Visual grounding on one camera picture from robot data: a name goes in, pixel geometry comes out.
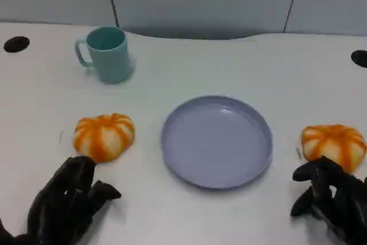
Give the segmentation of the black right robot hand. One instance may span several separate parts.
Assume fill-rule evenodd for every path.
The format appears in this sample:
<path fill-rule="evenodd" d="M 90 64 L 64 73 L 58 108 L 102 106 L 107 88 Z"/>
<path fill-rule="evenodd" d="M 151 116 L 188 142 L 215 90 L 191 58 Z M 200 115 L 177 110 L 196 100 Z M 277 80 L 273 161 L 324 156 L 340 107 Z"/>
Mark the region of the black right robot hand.
<path fill-rule="evenodd" d="M 299 166 L 292 179 L 311 185 L 294 202 L 291 217 L 312 215 L 346 244 L 366 244 L 366 180 L 327 157 Z"/>

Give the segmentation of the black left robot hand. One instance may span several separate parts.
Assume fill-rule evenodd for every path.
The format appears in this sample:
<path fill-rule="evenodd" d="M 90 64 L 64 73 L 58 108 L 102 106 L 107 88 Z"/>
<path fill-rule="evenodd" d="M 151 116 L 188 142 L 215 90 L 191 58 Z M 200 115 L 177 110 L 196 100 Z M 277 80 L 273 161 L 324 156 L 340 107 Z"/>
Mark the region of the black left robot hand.
<path fill-rule="evenodd" d="M 27 232 L 13 237 L 13 244 L 77 244 L 98 211 L 122 196 L 112 185 L 93 180 L 95 168 L 89 157 L 69 157 L 35 197 Z"/>

